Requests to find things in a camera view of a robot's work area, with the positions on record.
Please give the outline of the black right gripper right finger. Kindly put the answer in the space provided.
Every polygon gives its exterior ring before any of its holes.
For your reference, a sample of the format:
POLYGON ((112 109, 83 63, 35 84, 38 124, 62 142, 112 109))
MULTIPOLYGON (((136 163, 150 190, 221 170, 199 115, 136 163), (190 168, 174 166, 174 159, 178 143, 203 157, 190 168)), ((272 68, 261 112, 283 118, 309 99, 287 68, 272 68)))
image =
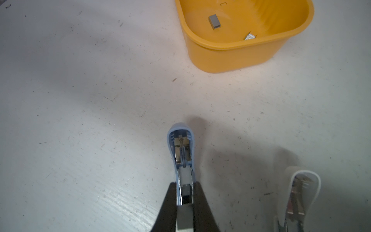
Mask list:
POLYGON ((193 184, 194 232, 220 232, 200 182, 193 184))

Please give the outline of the white mini stapler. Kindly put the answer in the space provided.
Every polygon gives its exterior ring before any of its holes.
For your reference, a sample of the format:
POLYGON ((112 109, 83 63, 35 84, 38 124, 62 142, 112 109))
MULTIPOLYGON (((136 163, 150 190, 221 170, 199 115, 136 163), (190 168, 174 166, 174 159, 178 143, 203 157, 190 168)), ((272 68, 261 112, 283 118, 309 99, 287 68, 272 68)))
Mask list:
POLYGON ((298 166, 289 166, 278 194, 274 232, 303 232, 308 212, 321 189, 320 176, 298 166))

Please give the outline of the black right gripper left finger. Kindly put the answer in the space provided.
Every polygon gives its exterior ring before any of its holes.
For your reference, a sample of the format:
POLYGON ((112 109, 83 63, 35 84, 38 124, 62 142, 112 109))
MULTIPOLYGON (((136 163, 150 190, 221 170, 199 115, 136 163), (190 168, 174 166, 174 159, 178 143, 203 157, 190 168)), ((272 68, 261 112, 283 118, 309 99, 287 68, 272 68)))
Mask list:
POLYGON ((177 184, 169 184, 162 206, 151 232, 175 232, 177 219, 177 184))

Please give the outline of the grey staple strip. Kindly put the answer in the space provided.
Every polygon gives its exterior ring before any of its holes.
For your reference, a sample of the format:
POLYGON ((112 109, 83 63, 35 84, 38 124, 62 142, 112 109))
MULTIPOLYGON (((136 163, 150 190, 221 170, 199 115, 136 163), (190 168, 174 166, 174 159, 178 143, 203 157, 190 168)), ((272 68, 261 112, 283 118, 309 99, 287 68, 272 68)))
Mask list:
POLYGON ((186 204, 177 207, 176 231, 194 232, 194 211, 193 204, 186 204))

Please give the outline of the light blue stapler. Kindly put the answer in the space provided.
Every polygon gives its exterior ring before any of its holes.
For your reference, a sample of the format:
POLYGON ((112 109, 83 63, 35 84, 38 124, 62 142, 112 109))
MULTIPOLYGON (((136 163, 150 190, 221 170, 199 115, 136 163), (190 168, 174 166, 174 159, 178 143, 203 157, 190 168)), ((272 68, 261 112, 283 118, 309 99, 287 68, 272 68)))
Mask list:
POLYGON ((176 177, 176 205, 193 204, 195 138, 185 123, 174 124, 167 134, 167 144, 174 163, 176 177))

